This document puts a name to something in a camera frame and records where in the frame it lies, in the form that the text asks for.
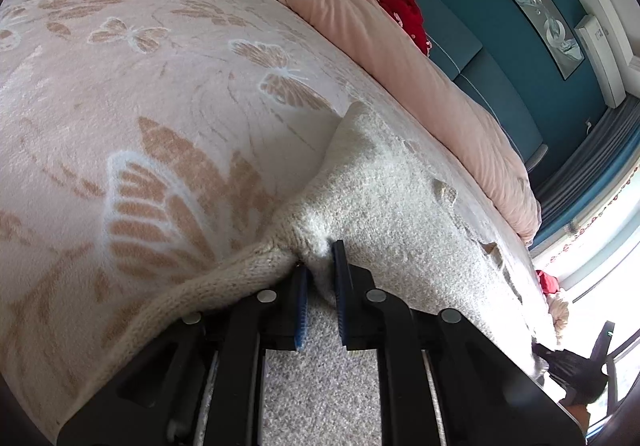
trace curtain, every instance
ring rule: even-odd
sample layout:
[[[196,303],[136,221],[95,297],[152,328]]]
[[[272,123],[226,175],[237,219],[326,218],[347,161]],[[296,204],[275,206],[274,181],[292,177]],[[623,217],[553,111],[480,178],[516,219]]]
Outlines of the curtain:
[[[616,109],[607,109],[564,165],[536,189],[542,226],[533,247],[571,222],[605,190],[639,144],[640,99],[628,95]]]

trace air conditioner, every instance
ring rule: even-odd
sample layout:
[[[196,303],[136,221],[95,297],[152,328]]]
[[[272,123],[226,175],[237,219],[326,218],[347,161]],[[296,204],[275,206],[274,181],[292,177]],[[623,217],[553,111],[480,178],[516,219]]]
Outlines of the air conditioner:
[[[616,108],[625,99],[626,92],[604,29],[595,16],[587,15],[578,23],[575,33],[591,61],[604,102],[607,106]]]

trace metal screw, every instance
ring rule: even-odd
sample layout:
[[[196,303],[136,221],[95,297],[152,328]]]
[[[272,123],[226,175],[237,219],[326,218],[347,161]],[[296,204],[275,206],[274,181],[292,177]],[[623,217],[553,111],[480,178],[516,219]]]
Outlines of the metal screw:
[[[202,319],[202,314],[199,312],[192,312],[191,314],[187,314],[182,317],[182,321],[187,325],[195,325]]]
[[[273,301],[276,301],[277,297],[278,295],[276,294],[276,292],[269,289],[260,291],[257,294],[257,298],[260,303],[271,303]]]
[[[440,317],[445,323],[460,323],[462,321],[462,314],[455,309],[444,309],[440,313]]]
[[[380,289],[371,289],[367,292],[367,300],[373,303],[381,303],[386,300],[386,292]]]

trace pink blanket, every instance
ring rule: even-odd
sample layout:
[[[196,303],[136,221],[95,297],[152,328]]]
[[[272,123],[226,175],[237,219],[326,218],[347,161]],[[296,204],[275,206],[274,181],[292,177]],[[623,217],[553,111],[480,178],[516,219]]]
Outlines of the pink blanket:
[[[424,57],[375,0],[279,1],[384,86],[462,162],[520,238],[533,239],[540,205],[500,126]]]

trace teal wall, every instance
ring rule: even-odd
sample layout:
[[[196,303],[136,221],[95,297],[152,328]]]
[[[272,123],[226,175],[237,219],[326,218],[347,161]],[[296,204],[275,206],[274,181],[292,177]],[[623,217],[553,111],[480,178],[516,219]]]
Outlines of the teal wall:
[[[556,171],[606,109],[588,60],[563,80],[537,32],[513,0],[442,0],[478,37],[509,77],[538,125],[548,155],[533,185]],[[572,27],[585,15],[578,0],[553,0]],[[429,11],[423,11],[429,30]]]

